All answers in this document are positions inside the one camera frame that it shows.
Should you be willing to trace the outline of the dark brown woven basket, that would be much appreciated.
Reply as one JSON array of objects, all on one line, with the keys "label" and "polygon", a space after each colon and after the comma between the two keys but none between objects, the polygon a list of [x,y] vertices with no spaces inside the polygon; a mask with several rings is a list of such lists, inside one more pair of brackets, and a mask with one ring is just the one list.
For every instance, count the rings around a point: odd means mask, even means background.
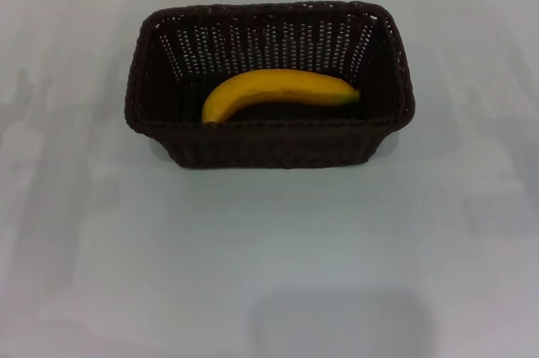
[{"label": "dark brown woven basket", "polygon": [[[256,69],[340,78],[360,102],[336,109],[260,104],[207,126],[220,83]],[[168,8],[142,24],[125,95],[129,127],[185,168],[327,168],[366,162],[413,118],[406,53],[392,15],[364,2]]]}]

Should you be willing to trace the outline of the yellow banana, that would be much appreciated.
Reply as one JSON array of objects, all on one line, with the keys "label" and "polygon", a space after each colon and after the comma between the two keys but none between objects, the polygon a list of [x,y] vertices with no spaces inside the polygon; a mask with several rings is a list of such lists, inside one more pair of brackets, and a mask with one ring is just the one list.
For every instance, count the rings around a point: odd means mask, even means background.
[{"label": "yellow banana", "polygon": [[360,92],[336,77],[294,69],[260,69],[231,77],[213,89],[203,104],[201,122],[223,123],[239,110],[258,104],[337,107],[359,100]]}]

